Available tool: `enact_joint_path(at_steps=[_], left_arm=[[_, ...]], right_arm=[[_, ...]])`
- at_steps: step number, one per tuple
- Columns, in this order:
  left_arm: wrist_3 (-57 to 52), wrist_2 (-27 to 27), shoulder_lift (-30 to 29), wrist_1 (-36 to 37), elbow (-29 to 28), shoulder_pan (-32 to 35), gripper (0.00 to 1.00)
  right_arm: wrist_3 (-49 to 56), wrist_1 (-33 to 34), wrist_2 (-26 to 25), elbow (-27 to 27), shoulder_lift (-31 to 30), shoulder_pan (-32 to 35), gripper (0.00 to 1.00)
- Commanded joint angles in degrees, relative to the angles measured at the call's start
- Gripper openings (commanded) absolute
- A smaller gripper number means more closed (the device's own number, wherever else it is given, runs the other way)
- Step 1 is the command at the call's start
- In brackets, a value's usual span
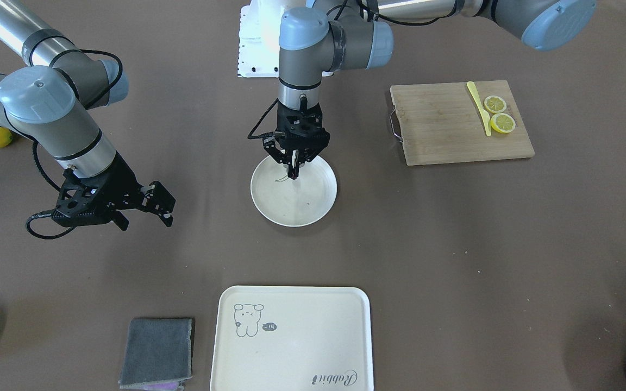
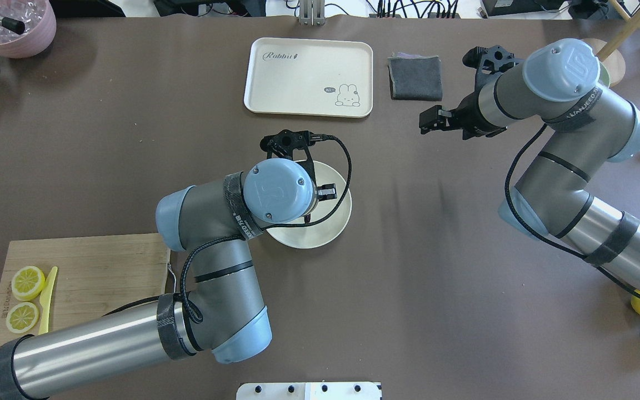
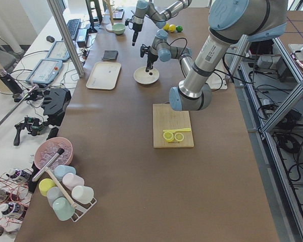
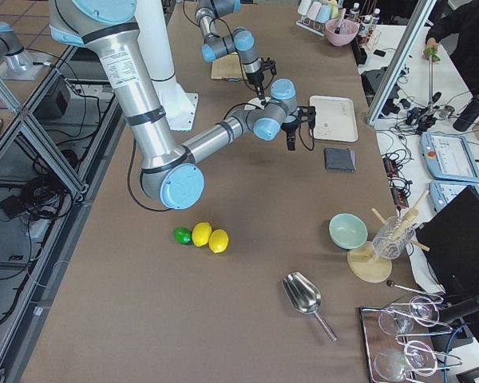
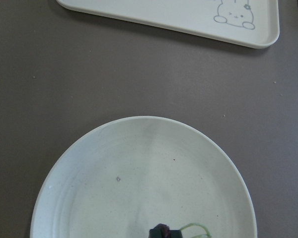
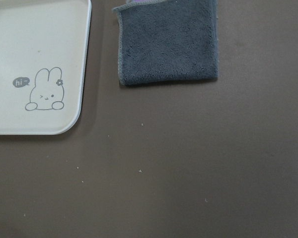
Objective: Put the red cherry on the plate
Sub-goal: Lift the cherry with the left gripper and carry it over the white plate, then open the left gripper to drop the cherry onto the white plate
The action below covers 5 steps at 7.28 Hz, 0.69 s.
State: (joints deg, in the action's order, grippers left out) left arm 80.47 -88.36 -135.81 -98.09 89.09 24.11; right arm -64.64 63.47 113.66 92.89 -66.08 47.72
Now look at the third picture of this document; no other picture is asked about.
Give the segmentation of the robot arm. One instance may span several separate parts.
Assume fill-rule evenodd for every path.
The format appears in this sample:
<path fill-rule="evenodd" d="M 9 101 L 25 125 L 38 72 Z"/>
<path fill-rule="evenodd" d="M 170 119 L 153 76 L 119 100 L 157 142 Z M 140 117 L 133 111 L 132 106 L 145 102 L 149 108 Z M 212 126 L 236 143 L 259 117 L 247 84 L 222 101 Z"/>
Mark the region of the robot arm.
<path fill-rule="evenodd" d="M 155 25 L 161 29 L 168 20 L 174 18 L 181 10 L 188 8 L 191 3 L 192 1 L 190 0 L 175 1 L 161 12 L 158 12 L 152 2 L 137 1 L 132 17 L 127 18 L 125 21 L 125 26 L 128 26 L 131 23 L 132 30 L 134 31 L 132 46 L 135 46 L 138 34 L 142 31 L 145 17 L 150 18 Z"/>
<path fill-rule="evenodd" d="M 257 42 L 279 37 L 286 29 L 287 1 L 215 1 L 208 17 L 210 34 L 196 59 L 192 59 L 190 49 L 171 46 L 167 42 L 168 33 L 162 29 L 190 4 L 191 1 L 176 1 L 158 12 L 153 3 L 138 1 L 133 18 L 135 24 L 142 25 L 148 16 L 159 28 L 151 46 L 141 47 L 141 54 L 147 54 L 147 71 L 158 59 L 179 60 L 185 79 L 169 92 L 169 102 L 175 111 L 202 110 L 210 104 L 212 91 L 207 79 L 242 35 Z"/>

